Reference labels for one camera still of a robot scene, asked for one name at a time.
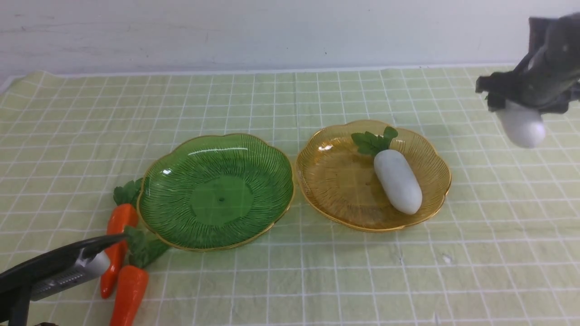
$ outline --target glass dish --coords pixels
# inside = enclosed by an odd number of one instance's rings
[[[362,155],[352,141],[355,132],[382,135],[384,122],[358,120],[318,131],[299,153],[295,174],[304,197],[327,218],[356,230],[401,230],[433,217],[442,207],[451,172],[445,161],[423,136],[396,128],[390,145],[407,159],[423,193],[414,215],[396,210],[376,177],[373,158]]]
[[[293,196],[292,165],[280,150],[243,133],[201,136],[149,167],[137,212],[167,244],[211,251],[264,234]]]

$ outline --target green leaf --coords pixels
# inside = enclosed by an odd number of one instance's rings
[[[357,146],[363,146],[367,143],[367,137],[365,136],[365,134],[363,134],[361,132],[356,132],[356,133],[350,135],[350,137],[353,139],[353,142]]]
[[[123,187],[115,187],[113,190],[113,200],[117,206],[125,203],[125,190],[123,190]]]
[[[391,139],[388,139],[386,137],[379,137],[379,148],[381,148],[381,150],[388,150],[390,144]]]
[[[351,135],[353,142],[358,146],[358,152],[363,155],[372,155],[374,147],[369,138],[364,133],[354,133]]]
[[[129,264],[145,269],[168,249],[169,245],[159,239],[148,240],[146,235],[132,226],[125,226],[129,248]]]
[[[395,128],[388,126],[387,128],[385,128],[383,136],[389,140],[392,140],[393,138],[396,138],[398,136],[398,132]]]
[[[129,181],[122,187],[115,187],[113,190],[113,200],[117,206],[122,204],[131,204],[134,207],[137,205],[137,198],[141,192],[141,179],[137,181]]]
[[[358,146],[358,152],[363,155],[376,156],[380,151],[389,149],[390,140],[368,131],[365,133],[354,133],[351,135],[351,138]]]

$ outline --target table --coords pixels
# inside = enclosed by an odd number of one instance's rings
[[[426,136],[453,184],[432,220],[365,234],[298,194],[255,242],[172,249],[136,325],[580,325],[580,106],[508,143],[474,80],[506,67],[91,77],[35,72],[0,97],[0,269],[104,233],[112,190],[199,135],[249,132],[293,160],[323,126]],[[33,303],[30,324],[102,326],[98,281]]]

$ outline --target orange carrot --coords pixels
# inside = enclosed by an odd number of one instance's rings
[[[116,187],[113,191],[113,199],[117,203],[117,207],[111,213],[107,224],[107,234],[122,233],[125,226],[136,227],[139,221],[135,205],[139,190],[141,186],[141,179],[136,182],[127,182],[124,187]],[[113,293],[119,271],[125,260],[127,253],[127,242],[125,240],[110,246],[105,249],[110,265],[107,271],[101,276],[101,297],[107,299]]]
[[[119,272],[115,305],[110,326],[132,326],[149,282],[145,268],[159,258],[169,246],[159,239],[147,240],[134,227],[125,227],[129,249],[129,265]]]
[[[149,274],[143,269],[132,265],[121,269],[110,326],[133,325],[148,282]]]

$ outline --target green glass plate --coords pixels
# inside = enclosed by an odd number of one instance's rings
[[[149,167],[137,212],[167,244],[234,248],[264,234],[294,196],[288,157],[252,135],[191,139]]]

